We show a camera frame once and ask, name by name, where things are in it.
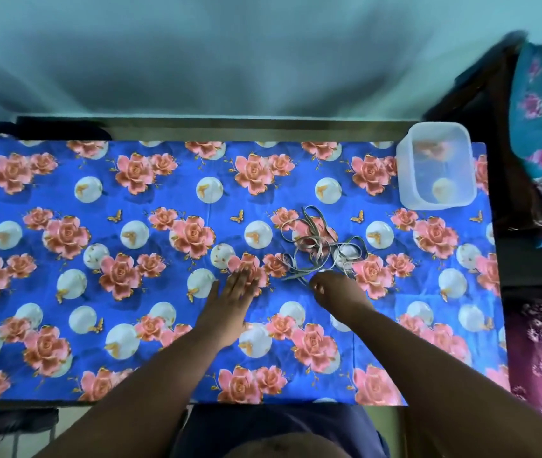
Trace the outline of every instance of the wall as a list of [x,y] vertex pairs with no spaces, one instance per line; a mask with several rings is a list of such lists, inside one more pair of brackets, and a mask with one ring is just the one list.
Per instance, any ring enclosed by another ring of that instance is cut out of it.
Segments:
[[0,0],[0,103],[410,120],[542,0]]

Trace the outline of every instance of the person's right hand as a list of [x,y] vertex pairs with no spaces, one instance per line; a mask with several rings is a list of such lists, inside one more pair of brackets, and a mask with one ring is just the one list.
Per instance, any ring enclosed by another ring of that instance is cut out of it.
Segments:
[[348,326],[353,324],[354,319],[358,319],[362,309],[373,308],[358,283],[343,273],[318,272],[309,282],[309,286],[318,304]]

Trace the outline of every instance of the clear plastic bin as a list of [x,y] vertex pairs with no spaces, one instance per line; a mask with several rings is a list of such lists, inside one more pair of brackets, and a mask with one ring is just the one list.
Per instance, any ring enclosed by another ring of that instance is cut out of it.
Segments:
[[477,195],[473,148],[464,126],[420,122],[396,147],[400,202],[412,210],[468,206]]

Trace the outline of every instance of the table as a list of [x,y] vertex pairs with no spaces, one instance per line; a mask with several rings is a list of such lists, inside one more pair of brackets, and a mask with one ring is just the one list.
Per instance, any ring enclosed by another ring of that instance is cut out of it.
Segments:
[[246,266],[261,278],[249,329],[192,401],[404,404],[360,339],[282,280],[295,247],[281,232],[306,235],[309,205],[329,242],[366,239],[353,271],[380,312],[507,385],[485,146],[473,152],[475,201],[413,212],[391,143],[0,135],[0,399],[101,399]]

